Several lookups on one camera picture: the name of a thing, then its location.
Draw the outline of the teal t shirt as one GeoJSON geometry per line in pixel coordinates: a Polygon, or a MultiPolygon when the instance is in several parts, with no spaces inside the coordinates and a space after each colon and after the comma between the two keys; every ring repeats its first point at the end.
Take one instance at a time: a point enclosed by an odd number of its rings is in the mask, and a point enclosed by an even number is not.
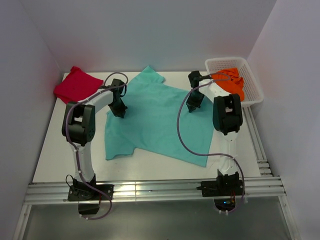
{"type": "Polygon", "coordinates": [[[124,118],[107,112],[105,154],[107,160],[132,155],[136,148],[207,165],[214,126],[213,104],[205,98],[200,108],[189,112],[181,107],[186,90],[164,84],[165,78],[147,66],[127,86],[122,98],[124,118]]]}

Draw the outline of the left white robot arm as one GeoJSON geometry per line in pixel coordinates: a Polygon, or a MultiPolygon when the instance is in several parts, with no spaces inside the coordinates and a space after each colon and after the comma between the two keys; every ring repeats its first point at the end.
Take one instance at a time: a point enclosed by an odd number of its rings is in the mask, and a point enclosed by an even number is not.
{"type": "Polygon", "coordinates": [[[115,117],[124,118],[127,106],[122,97],[126,92],[127,84],[115,78],[89,97],[66,105],[61,131],[73,151],[76,181],[86,185],[95,181],[91,142],[96,133],[96,114],[108,106],[115,117]]]}

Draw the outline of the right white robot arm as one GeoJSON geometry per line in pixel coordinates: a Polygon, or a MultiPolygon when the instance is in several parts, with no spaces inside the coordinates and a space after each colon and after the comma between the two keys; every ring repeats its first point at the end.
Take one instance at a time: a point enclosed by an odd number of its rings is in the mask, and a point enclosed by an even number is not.
{"type": "Polygon", "coordinates": [[[223,89],[219,84],[227,83],[231,77],[226,73],[201,75],[196,70],[188,75],[191,93],[186,106],[191,113],[201,107],[204,98],[213,103],[212,123],[220,140],[220,163],[217,170],[219,187],[233,187],[240,184],[240,177],[235,161],[236,139],[243,124],[241,98],[239,94],[223,89]]]}

